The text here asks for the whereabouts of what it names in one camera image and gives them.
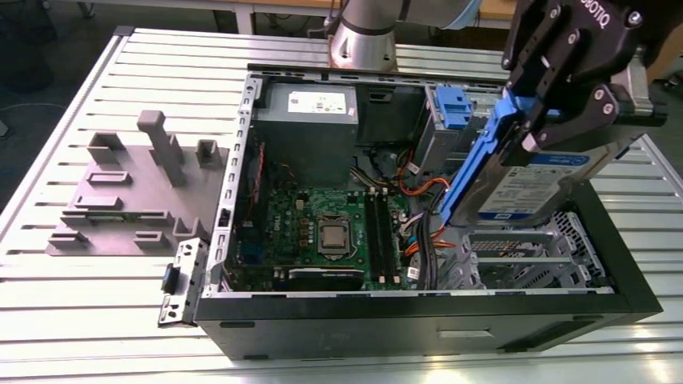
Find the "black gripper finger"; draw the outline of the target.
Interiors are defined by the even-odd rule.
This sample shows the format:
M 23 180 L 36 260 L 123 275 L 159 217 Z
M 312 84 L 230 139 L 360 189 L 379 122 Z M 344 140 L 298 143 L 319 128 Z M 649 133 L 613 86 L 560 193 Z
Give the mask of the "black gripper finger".
M 542 55 L 543 76 L 532 108 L 534 151 L 587 151 L 614 139 L 618 101 L 609 73 L 590 57 L 593 37 L 571 30 Z
M 500 151 L 503 166 L 520 166 L 526 164 L 530 154 L 523 150 L 522 141 L 528 133 L 526 120 L 530 115 L 530 106 L 536 98 L 536 85 L 544 70 L 539 68 L 538 47 L 542 34 L 536 35 L 538 28 L 543 27 L 547 13 L 547 1 L 518 1 L 512 18 L 510 33 L 504 46 L 503 68 L 510 72 L 506 89 L 510 98 L 520 110 L 511 120 L 511 126 L 504 136 L 504 148 Z

